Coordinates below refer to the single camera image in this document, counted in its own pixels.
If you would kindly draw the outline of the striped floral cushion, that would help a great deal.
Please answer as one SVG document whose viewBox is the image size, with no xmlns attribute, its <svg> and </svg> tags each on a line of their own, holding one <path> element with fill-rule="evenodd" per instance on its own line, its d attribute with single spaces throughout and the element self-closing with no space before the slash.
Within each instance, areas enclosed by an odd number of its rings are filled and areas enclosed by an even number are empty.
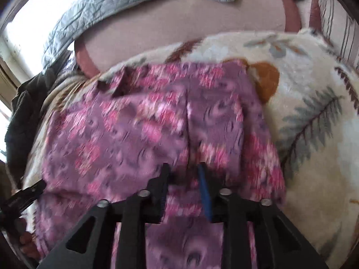
<svg viewBox="0 0 359 269">
<path fill-rule="evenodd" d="M 358 23 L 338 0 L 311 0 L 309 26 L 320 31 L 341 59 L 358 69 Z"/>
</svg>

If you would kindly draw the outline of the wooden window frame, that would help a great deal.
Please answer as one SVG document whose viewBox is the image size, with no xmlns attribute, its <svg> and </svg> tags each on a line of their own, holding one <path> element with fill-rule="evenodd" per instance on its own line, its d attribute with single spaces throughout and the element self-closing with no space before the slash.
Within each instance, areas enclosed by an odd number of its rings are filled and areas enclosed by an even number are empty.
<svg viewBox="0 0 359 269">
<path fill-rule="evenodd" d="M 6 62 L 0 58 L 0 94 L 1 101 L 12 110 L 12 99 L 16 96 L 20 82 L 14 76 Z"/>
</svg>

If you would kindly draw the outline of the purple floral shirt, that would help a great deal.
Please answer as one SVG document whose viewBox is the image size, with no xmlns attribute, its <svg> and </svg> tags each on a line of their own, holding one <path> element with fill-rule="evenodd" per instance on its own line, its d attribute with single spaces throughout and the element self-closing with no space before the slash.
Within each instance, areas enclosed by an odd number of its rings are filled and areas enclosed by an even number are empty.
<svg viewBox="0 0 359 269">
<path fill-rule="evenodd" d="M 50 118 L 35 239 L 47 255 L 97 201 L 175 175 L 164 221 L 146 227 L 148 268 L 219 268 L 223 228 L 202 212 L 197 165 L 241 197 L 283 202 L 285 184 L 262 106 L 241 61 L 124 68 Z"/>
</svg>

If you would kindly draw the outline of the cream leaf-pattern blanket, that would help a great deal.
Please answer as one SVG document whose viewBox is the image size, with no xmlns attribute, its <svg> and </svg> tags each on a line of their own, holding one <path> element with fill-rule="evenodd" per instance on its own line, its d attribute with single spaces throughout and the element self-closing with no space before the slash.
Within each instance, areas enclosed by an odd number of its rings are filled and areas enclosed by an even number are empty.
<svg viewBox="0 0 359 269">
<path fill-rule="evenodd" d="M 44 179 L 52 114 L 80 101 L 94 85 L 104 87 L 124 68 L 229 61 L 243 63 L 261 103 L 285 184 L 284 201 L 276 202 L 328 267 L 340 268 L 358 243 L 358 72 L 309 32 L 225 33 L 146 52 L 71 83 L 49 97 L 25 184 Z M 28 217 L 37 252 L 38 201 Z"/>
</svg>

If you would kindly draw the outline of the pink quilted bedding roll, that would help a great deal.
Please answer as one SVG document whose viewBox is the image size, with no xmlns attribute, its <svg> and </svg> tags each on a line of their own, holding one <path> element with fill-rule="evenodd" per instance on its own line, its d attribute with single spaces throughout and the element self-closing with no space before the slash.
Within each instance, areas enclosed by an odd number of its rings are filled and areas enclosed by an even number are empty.
<svg viewBox="0 0 359 269">
<path fill-rule="evenodd" d="M 294 0 L 154 0 L 90 27 L 75 40 L 75 57 L 91 78 L 148 50 L 240 30 L 297 32 Z"/>
</svg>

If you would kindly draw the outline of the dark grey knitted garment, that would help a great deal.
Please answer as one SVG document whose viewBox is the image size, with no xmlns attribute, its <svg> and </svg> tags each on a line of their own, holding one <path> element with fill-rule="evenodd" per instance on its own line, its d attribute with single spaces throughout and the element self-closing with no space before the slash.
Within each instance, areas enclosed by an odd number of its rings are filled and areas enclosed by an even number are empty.
<svg viewBox="0 0 359 269">
<path fill-rule="evenodd" d="M 12 116 L 5 134 L 7 169 L 17 186 L 21 186 L 28 155 L 32 149 L 41 118 L 41 108 L 66 66 L 75 64 L 74 53 L 65 51 L 44 71 L 22 83 L 12 99 Z"/>
</svg>

